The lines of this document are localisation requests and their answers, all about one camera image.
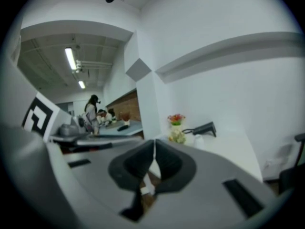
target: woman standing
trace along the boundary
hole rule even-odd
[[[97,97],[97,95],[92,95],[85,106],[85,114],[84,114],[85,116],[83,118],[85,120],[87,127],[89,127],[87,129],[89,129],[89,131],[93,131],[95,135],[99,134],[99,122],[96,119],[97,103],[99,104],[101,103],[99,98]]]

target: white table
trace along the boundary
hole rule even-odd
[[[242,131],[218,129],[216,134],[217,137],[212,135],[203,135],[204,151],[211,152],[228,159],[259,181],[263,182],[262,173],[256,155],[247,135]],[[193,142],[195,136],[193,134],[186,134],[185,137],[185,145],[194,148]],[[159,135],[156,138],[164,139],[166,138],[166,135]],[[150,168],[150,171],[156,175],[160,175],[160,170],[155,160]]]

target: desk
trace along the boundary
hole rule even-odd
[[[218,129],[216,134],[217,137],[212,135],[203,135],[204,151],[226,158],[259,181],[263,182],[262,173],[255,152],[247,135],[244,132]],[[193,134],[186,134],[185,137],[185,145],[193,147],[195,136]],[[166,135],[160,135],[156,138],[165,139]],[[157,167],[156,163],[153,163],[150,170],[156,175],[160,173],[159,167]]]
[[[130,121],[129,128],[118,132],[117,129],[124,125],[124,121],[118,121],[121,125],[113,128],[107,128],[105,126],[100,127],[100,135],[134,135],[143,130],[142,123],[140,121]]]

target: fluorescent light tube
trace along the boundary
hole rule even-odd
[[[76,70],[76,65],[75,65],[75,60],[73,57],[72,48],[66,48],[65,51],[66,51],[67,59],[69,61],[71,69]]]
[[[83,81],[78,82],[78,84],[81,86],[82,89],[85,89],[85,88],[86,88],[86,86],[85,86],[85,84],[84,84]]]

